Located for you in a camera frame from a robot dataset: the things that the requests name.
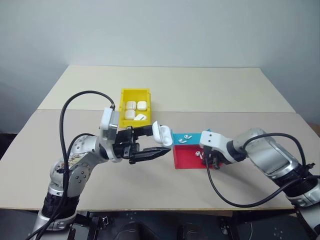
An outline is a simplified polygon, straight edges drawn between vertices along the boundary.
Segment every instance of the red tray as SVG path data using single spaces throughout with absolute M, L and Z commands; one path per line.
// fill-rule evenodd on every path
M 173 146 L 174 167 L 176 169 L 205 169 L 196 151 L 203 152 L 199 145 L 175 145 Z

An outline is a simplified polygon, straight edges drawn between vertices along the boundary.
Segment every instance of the tabletop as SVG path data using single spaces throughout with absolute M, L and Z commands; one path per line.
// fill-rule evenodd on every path
M 84 90 L 103 92 L 118 106 L 122 88 L 149 88 L 155 112 L 295 112 L 259 68 L 77 65 L 65 70 L 38 109 L 61 109 L 70 96 Z M 68 109 L 105 106 L 105 99 L 89 94 Z
M 80 133 L 98 134 L 101 110 L 68 110 L 65 139 L 68 144 Z M 61 158 L 60 110 L 37 110 L 14 139 L 0 161 L 0 208 L 39 209 L 50 181 L 51 165 Z M 153 112 L 152 121 L 169 126 L 174 133 L 213 132 L 234 138 L 249 128 L 295 136 L 311 173 L 320 172 L 320 138 L 297 113 L 263 112 Z M 289 139 L 276 137 L 299 159 Z M 139 139 L 141 148 L 156 146 L 152 137 Z M 213 181 L 230 201 L 249 204 L 263 199 L 278 187 L 250 160 L 211 170 Z M 258 207 L 291 208 L 284 193 Z M 172 151 L 146 162 L 129 165 L 108 161 L 95 167 L 77 207 L 79 210 L 239 210 L 223 202 L 209 183 L 205 169 L 175 169 Z

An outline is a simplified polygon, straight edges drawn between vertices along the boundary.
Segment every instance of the yellow bin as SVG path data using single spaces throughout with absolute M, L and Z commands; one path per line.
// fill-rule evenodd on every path
M 126 103 L 128 101 L 146 101 L 146 111 L 135 110 L 135 115 L 146 115 L 146 120 L 125 120 Z M 124 127 L 142 127 L 151 124 L 151 98 L 148 88 L 122 88 L 121 100 L 119 105 L 119 124 L 120 128 Z

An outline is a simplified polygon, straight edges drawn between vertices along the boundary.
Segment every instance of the yellow plastic box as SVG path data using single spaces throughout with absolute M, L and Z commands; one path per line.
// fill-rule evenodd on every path
M 135 110 L 135 115 L 144 114 L 146 115 L 146 120 L 125 120 L 126 103 L 128 101 L 146 101 L 146 110 L 139 111 Z M 122 88 L 121 90 L 121 100 L 119 105 L 119 124 L 120 128 L 132 126 L 132 127 L 142 127 L 151 124 L 151 99 L 150 91 L 148 88 Z

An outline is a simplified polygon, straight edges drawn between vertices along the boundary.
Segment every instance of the white wall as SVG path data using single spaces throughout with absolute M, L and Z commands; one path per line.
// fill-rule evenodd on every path
M 68 64 L 261 67 L 320 123 L 318 0 L 2 0 L 0 130 L 18 132 Z

